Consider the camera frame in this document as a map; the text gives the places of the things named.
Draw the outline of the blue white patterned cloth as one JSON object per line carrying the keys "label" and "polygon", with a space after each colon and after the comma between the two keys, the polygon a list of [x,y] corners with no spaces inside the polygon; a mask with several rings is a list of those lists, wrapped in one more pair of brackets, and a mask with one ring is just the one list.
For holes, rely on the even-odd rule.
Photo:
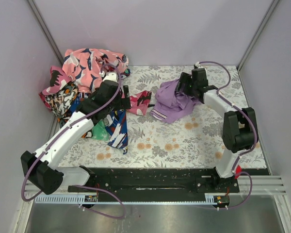
{"label": "blue white patterned cloth", "polygon": [[[86,98],[81,104],[77,107],[76,111],[72,114],[81,112],[83,115],[87,115],[98,108],[96,104],[93,103],[91,99],[92,94]],[[105,128],[109,133],[108,146],[123,151],[123,154],[128,152],[128,129],[127,129],[127,115],[126,109],[124,110],[113,110],[104,118]],[[88,129],[83,133],[83,138],[92,138],[92,128]]]}

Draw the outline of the purple cloth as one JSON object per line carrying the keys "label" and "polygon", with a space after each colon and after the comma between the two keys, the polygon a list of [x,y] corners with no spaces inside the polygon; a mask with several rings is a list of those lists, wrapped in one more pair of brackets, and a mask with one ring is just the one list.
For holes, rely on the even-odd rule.
{"label": "purple cloth", "polygon": [[176,92],[179,79],[164,82],[155,94],[157,100],[150,115],[168,124],[191,114],[194,107],[200,104],[196,98]]}

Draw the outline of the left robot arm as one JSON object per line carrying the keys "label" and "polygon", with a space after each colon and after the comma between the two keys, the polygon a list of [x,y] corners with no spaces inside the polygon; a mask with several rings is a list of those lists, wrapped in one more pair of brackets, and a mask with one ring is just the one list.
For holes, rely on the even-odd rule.
{"label": "left robot arm", "polygon": [[95,124],[102,121],[112,110],[130,108],[129,87],[120,82],[103,81],[100,87],[83,100],[68,122],[43,146],[21,156],[25,191],[27,181],[40,192],[54,193],[61,186],[84,185],[90,173],[82,167],[58,168],[59,163],[71,147]]}

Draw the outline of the right aluminium corner post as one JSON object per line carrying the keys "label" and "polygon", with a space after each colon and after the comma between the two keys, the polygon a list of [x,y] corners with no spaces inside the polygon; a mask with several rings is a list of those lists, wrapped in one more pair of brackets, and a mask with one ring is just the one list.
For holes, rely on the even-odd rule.
{"label": "right aluminium corner post", "polygon": [[264,29],[268,25],[269,21],[271,20],[274,12],[276,11],[277,7],[280,5],[281,0],[272,0],[271,4],[269,5],[265,15],[263,16],[258,28],[256,29],[252,39],[249,42],[249,45],[247,46],[243,56],[241,57],[238,65],[237,65],[237,71],[241,71],[243,66],[245,65],[246,60],[250,56],[252,50],[254,49],[254,46],[258,42],[260,36],[262,35]]}

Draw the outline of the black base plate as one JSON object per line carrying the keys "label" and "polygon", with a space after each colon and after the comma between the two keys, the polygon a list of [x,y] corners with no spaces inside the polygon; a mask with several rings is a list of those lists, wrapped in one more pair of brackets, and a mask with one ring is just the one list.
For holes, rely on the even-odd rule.
{"label": "black base plate", "polygon": [[236,178],[213,168],[87,168],[87,187],[106,189],[122,202],[198,202],[205,194],[239,193]]}

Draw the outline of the pink camouflage cloth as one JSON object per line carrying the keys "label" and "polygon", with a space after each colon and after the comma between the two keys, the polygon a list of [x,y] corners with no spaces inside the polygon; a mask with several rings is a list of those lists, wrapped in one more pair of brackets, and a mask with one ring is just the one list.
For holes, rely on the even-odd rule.
{"label": "pink camouflage cloth", "polygon": [[[42,91],[43,95],[51,95],[63,89],[72,79],[69,78],[60,67],[52,66],[50,68],[51,79],[49,87]],[[145,116],[151,100],[150,91],[142,91],[138,94],[130,96],[131,108],[129,112],[136,115]]]}

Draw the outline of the green white cloth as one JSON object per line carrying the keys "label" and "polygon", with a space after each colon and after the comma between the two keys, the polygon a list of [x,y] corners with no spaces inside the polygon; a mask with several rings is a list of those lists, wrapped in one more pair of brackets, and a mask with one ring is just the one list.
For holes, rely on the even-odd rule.
{"label": "green white cloth", "polygon": [[[130,69],[127,68],[123,74],[121,74],[120,77],[118,77],[118,84],[119,81],[122,80],[122,78],[126,78],[130,75]],[[91,96],[91,99],[93,100],[93,103],[96,104],[94,102],[94,93]],[[110,112],[112,112],[113,110],[122,110],[122,109],[112,109],[111,107],[106,106],[104,109],[100,110],[98,113],[92,115],[92,120],[94,123],[94,127],[92,128],[92,137],[94,139],[97,140],[108,140],[109,139],[109,133],[107,132],[106,128],[105,128],[105,123],[104,123],[104,118],[107,116],[107,114],[109,114]]]}

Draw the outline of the left aluminium corner post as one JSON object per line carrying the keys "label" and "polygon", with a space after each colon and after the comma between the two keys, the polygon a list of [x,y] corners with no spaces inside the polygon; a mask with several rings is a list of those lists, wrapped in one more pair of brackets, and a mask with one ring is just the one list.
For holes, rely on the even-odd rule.
{"label": "left aluminium corner post", "polygon": [[52,49],[55,57],[57,58],[60,65],[64,64],[64,56],[61,54],[57,43],[55,42],[45,20],[43,19],[43,16],[38,9],[38,6],[34,0],[26,0],[26,3],[28,4],[30,11],[32,12],[34,18],[36,19],[42,33],[46,37],[46,40],[49,43],[50,48]]}

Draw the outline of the orange black camouflage cloth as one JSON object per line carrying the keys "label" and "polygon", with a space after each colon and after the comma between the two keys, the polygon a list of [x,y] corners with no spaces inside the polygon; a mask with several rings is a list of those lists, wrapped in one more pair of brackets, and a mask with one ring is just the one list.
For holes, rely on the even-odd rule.
{"label": "orange black camouflage cloth", "polygon": [[76,111],[77,107],[90,96],[90,93],[78,91],[78,87],[69,82],[59,92],[51,95],[39,93],[44,105],[57,117],[58,124],[62,128]]}

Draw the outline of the aluminium corner post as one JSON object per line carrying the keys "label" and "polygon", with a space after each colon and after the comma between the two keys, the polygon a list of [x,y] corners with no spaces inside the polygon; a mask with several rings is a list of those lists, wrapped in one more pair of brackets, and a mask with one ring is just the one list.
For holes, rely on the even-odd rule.
{"label": "aluminium corner post", "polygon": [[271,4],[269,5],[265,15],[263,16],[258,28],[256,29],[252,39],[249,42],[249,45],[247,46],[243,56],[241,57],[238,65],[237,65],[237,71],[241,71],[243,66],[245,65],[246,60],[250,56],[252,50],[254,49],[254,46],[258,42],[260,36],[262,35],[264,29],[268,25],[269,21],[271,20],[274,12],[276,11],[277,7],[280,5],[281,0],[272,0]]}
{"label": "aluminium corner post", "polygon": [[30,11],[32,12],[34,18],[36,19],[42,33],[46,37],[46,40],[49,43],[50,48],[52,49],[55,57],[57,58],[60,65],[64,64],[64,56],[61,54],[57,43],[55,42],[45,20],[43,19],[43,16],[38,9],[38,6],[34,0],[26,0],[26,3],[28,4]]}

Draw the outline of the red apple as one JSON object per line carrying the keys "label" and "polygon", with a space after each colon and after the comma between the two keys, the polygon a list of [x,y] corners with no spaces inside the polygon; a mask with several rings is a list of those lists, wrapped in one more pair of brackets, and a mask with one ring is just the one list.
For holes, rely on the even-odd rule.
{"label": "red apple", "polygon": [[237,165],[237,167],[236,167],[236,169],[234,171],[234,178],[238,179],[239,176],[241,175],[241,173],[242,173],[242,168],[241,168],[240,165]]}

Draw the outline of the aluminium front rail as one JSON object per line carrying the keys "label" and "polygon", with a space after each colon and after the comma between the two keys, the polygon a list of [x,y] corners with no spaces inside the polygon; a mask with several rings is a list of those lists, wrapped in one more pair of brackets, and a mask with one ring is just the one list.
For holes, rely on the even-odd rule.
{"label": "aluminium front rail", "polygon": [[[250,179],[248,176],[240,176],[237,181],[235,181],[234,184],[231,185],[231,187],[228,189],[229,194],[246,194],[249,192],[250,187],[252,187],[251,195],[285,195],[285,187],[282,182],[282,179],[279,176],[252,176],[251,177],[252,182],[250,182]],[[180,188],[141,188],[137,187],[137,191],[145,191],[145,190],[180,190]],[[227,193],[226,191],[205,191],[205,193],[214,194],[214,193]],[[35,193],[40,192],[36,186],[34,186],[32,183],[28,182],[25,185],[24,189],[24,195],[29,198],[29,195],[34,195]],[[95,190],[90,189],[84,189],[84,188],[77,188],[74,186],[61,186],[59,187],[55,192],[53,192],[51,195],[55,194],[85,194],[85,193],[95,193]]]}

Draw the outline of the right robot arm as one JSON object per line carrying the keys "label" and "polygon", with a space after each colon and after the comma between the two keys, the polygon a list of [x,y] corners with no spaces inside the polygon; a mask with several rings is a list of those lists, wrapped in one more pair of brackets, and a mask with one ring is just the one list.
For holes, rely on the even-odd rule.
{"label": "right robot arm", "polygon": [[223,119],[223,156],[212,169],[208,178],[197,182],[199,192],[224,192],[235,184],[241,174],[239,160],[252,151],[258,141],[255,111],[251,107],[240,109],[220,94],[219,89],[209,85],[205,68],[195,68],[181,73],[175,88],[178,93],[197,98],[208,105]]}

